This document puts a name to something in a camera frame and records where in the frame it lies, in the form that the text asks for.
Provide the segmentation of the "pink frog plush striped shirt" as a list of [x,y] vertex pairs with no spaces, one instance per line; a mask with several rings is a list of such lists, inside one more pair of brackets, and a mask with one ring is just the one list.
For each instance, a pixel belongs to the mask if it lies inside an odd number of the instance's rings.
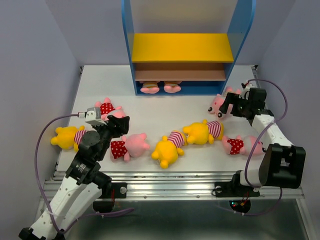
[[140,91],[144,94],[156,94],[160,88],[157,81],[141,81],[142,87]]

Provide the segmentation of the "pink plush striped body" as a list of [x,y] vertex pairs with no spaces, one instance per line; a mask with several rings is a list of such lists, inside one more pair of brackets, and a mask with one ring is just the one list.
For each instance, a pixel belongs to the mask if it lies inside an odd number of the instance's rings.
[[181,81],[165,81],[163,89],[166,93],[174,94],[181,90],[181,83]]

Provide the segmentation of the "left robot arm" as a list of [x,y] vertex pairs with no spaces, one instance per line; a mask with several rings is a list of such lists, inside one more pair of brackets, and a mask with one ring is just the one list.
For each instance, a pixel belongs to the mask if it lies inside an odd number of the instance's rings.
[[112,139],[128,133],[130,117],[110,115],[103,121],[90,110],[77,114],[81,116],[85,116],[93,129],[80,137],[78,151],[52,200],[47,199],[43,187],[38,185],[46,209],[30,227],[20,231],[18,236],[22,240],[63,239],[73,225],[85,217],[89,205],[111,193],[112,179],[100,171],[99,162],[104,159]]

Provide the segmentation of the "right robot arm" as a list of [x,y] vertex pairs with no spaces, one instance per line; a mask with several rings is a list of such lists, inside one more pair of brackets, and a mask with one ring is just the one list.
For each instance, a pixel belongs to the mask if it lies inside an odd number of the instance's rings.
[[263,142],[266,152],[257,169],[251,169],[247,162],[244,170],[238,170],[231,181],[216,182],[214,193],[218,198],[258,197],[259,189],[264,186],[297,189],[301,185],[306,151],[295,146],[279,129],[273,113],[265,108],[266,97],[264,89],[248,85],[241,94],[227,93],[219,108],[225,114],[232,105],[231,115],[246,118],[258,132],[249,157],[259,141]]

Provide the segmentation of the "blue wooden toy shelf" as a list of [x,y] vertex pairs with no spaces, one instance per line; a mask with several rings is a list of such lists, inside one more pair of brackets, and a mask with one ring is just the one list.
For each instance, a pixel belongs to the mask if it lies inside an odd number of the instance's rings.
[[[210,96],[223,92],[226,83],[232,73],[233,67],[242,50],[248,33],[251,29],[256,10],[256,1],[239,0],[235,5],[233,15],[231,17],[229,27],[225,33],[211,34],[227,34],[230,48],[233,54],[233,62],[132,62],[132,52],[135,34],[156,34],[156,33],[136,33],[134,30],[134,21],[132,16],[131,2],[123,0],[121,2],[122,27],[125,38],[126,50],[129,60],[130,72],[133,81],[133,87],[137,96],[149,95],[186,95],[186,96]],[[140,91],[142,84],[136,81],[136,71],[222,71],[225,73],[225,81],[181,81],[181,90],[176,93],[167,93],[164,91],[165,81],[176,80],[149,80],[157,81],[159,92],[155,94],[145,94]]]

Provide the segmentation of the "brown lower shelf board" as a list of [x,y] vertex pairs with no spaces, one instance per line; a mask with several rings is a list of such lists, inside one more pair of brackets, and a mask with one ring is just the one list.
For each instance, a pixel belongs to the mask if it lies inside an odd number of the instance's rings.
[[224,70],[136,70],[136,81],[225,81]]

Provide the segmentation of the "pink pig plush dotted dress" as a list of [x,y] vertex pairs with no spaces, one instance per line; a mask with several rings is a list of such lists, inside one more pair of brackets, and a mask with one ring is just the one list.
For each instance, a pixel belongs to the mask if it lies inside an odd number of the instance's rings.
[[126,116],[122,106],[114,107],[108,97],[106,97],[103,102],[97,101],[94,106],[100,109],[101,119],[104,121],[108,120],[108,116],[114,116],[116,118],[124,118]]

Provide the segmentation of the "pink pig plush centre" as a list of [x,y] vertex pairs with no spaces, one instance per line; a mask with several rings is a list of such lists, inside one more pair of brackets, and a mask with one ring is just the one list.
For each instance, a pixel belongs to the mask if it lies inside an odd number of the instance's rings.
[[114,162],[123,158],[125,162],[129,162],[131,157],[137,158],[142,156],[150,145],[146,142],[147,134],[139,133],[130,136],[122,136],[121,140],[114,140],[110,143],[110,159]]

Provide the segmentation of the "pink pig plush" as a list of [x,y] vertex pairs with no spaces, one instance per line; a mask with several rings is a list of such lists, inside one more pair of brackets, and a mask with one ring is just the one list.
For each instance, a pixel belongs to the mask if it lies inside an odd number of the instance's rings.
[[131,157],[137,158],[142,156],[150,145],[146,142],[147,134],[139,133],[130,136],[122,136],[121,140],[114,140],[110,143],[110,159],[114,162],[123,158],[125,162],[129,162]]
[[238,135],[236,138],[222,137],[222,145],[226,154],[228,155],[246,155],[249,156],[257,138],[255,136],[241,137]]

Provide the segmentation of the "yellow bear plush right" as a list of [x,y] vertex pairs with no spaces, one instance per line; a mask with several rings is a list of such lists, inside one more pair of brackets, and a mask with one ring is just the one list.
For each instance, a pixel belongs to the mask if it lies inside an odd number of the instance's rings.
[[222,122],[213,120],[194,122],[182,128],[186,135],[188,144],[205,145],[213,144],[215,140],[222,140],[224,136],[224,125]]

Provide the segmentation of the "yellow bear plush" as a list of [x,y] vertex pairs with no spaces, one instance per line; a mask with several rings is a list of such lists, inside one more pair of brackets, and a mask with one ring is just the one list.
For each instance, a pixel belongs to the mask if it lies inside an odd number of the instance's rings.
[[167,169],[175,163],[178,157],[185,154],[182,147],[187,146],[187,139],[183,132],[173,130],[168,136],[163,136],[156,144],[151,158],[159,162],[162,169]]
[[213,144],[215,140],[222,140],[224,136],[224,125],[222,122],[213,120],[194,122],[182,128],[186,135],[188,144],[205,145]]
[[87,130],[84,125],[78,128],[75,126],[57,127],[55,129],[56,136],[51,138],[50,144],[59,146],[63,150],[73,149],[75,152],[78,152],[79,144],[86,132]]

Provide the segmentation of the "pink pig plush right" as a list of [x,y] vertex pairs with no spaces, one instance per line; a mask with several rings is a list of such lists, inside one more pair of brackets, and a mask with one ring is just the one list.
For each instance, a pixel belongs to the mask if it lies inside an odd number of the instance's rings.
[[249,156],[257,138],[255,136],[241,137],[238,135],[236,138],[222,137],[222,145],[226,154],[228,155],[246,155]]

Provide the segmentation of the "yellow bear plush left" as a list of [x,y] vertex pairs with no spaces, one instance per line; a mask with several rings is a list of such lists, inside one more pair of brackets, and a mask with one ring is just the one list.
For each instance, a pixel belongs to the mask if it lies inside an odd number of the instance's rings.
[[51,138],[50,144],[59,146],[63,150],[73,149],[75,152],[78,152],[79,144],[86,132],[87,130],[84,125],[78,128],[75,126],[57,127],[55,129],[56,136]]

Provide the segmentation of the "yellow bear plush centre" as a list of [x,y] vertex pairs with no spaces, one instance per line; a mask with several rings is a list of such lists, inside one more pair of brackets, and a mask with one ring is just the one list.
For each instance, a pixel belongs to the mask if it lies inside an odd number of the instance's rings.
[[187,146],[187,139],[183,132],[173,130],[168,136],[163,136],[156,144],[151,158],[159,162],[162,169],[167,169],[175,163],[178,157],[185,154],[182,147]]

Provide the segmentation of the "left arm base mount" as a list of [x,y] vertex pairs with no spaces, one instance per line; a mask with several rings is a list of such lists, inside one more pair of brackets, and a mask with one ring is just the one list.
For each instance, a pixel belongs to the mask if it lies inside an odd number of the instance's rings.
[[99,213],[110,213],[114,210],[116,199],[127,197],[128,184],[126,182],[113,182],[92,204],[93,210]]

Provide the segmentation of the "aluminium rail frame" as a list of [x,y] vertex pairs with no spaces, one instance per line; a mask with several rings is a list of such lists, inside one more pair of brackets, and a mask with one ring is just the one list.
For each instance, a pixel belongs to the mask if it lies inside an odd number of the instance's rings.
[[[209,95],[137,96],[132,83],[127,65],[86,65],[72,110],[79,112],[109,97],[130,116],[130,133],[146,133],[152,147],[173,129],[211,118],[205,109]],[[215,183],[230,181],[245,164],[244,157],[227,156],[219,143],[189,146],[167,169],[149,154],[128,163],[112,162],[108,156],[100,162],[101,171],[115,183],[127,183],[127,201],[213,201]]]

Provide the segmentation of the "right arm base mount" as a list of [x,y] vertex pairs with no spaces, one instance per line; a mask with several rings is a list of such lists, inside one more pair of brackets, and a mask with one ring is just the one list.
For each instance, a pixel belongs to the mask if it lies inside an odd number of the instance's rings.
[[250,186],[220,181],[215,183],[212,195],[217,198],[229,198],[229,206],[233,211],[247,214],[251,209],[251,198],[259,197],[260,192],[254,191]]

